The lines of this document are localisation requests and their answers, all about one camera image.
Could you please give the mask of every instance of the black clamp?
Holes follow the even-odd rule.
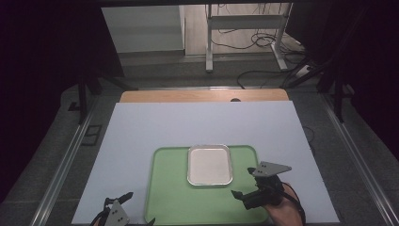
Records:
[[[98,221],[97,226],[125,226],[129,223],[129,218],[126,212],[123,210],[121,205],[132,199],[133,192],[129,192],[125,195],[120,196],[116,199],[106,198],[104,201],[104,209],[100,212],[94,220],[90,223],[93,226]],[[152,226],[155,222],[155,218],[150,221],[147,225]]]
[[[255,178],[258,190],[252,191],[248,194],[243,194],[240,191],[233,190],[231,191],[231,193],[236,200],[243,202],[247,210],[267,204],[279,205],[282,202],[283,198],[286,198],[296,206],[302,219],[302,225],[305,225],[305,211],[302,208],[299,199],[296,200],[294,197],[284,192],[283,184],[285,183],[283,183],[277,175],[291,169],[292,168],[288,166],[261,162],[256,169],[247,169],[248,173]]]

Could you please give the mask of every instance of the white table surface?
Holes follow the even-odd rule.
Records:
[[[272,101],[116,104],[72,224],[90,223],[105,198],[129,191],[130,223],[145,223],[153,153],[198,144],[249,145],[260,161],[291,166],[279,177],[295,189],[307,222],[339,222],[293,103]]]

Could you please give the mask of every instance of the green tray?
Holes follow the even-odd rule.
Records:
[[[244,194],[257,189],[248,167],[258,160],[250,146],[229,146],[232,181],[223,187],[192,186],[187,181],[188,147],[161,148],[153,155],[146,214],[155,225],[262,223],[262,208],[246,210],[231,190]]]

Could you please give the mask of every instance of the white plate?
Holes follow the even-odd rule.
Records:
[[[193,186],[226,186],[232,181],[226,145],[198,145],[188,150],[187,180]]]

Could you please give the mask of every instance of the aluminum rail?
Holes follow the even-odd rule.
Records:
[[[68,175],[68,172],[71,168],[73,159],[75,158],[77,150],[79,149],[79,146],[82,142],[83,136],[88,129],[88,124],[90,123],[93,116],[93,111],[95,106],[97,105],[97,101],[98,97],[94,96],[94,100],[88,110],[88,115],[86,116],[82,124],[80,124],[76,129],[70,146],[65,152],[51,183],[47,187],[47,190],[44,193],[43,198],[41,199],[39,207],[29,224],[30,226],[43,226],[46,224],[47,219],[50,216],[51,211],[53,210],[54,204],[56,203],[56,198],[58,197],[59,191],[61,190]]]
[[[388,199],[381,185],[376,180],[370,168],[367,166],[366,161],[364,160],[358,146],[346,129],[345,124],[340,123],[339,119],[335,116],[332,103],[328,99],[327,94],[321,95],[324,101],[326,111],[331,121],[333,122],[339,136],[341,137],[345,149],[348,151],[350,157],[352,158],[352,161],[357,168],[361,179],[363,180],[364,184],[366,184],[366,187],[369,190],[376,207],[378,208],[381,216],[384,218],[385,223],[390,226],[399,225],[399,219],[396,216],[393,207],[391,206],[390,200]]]

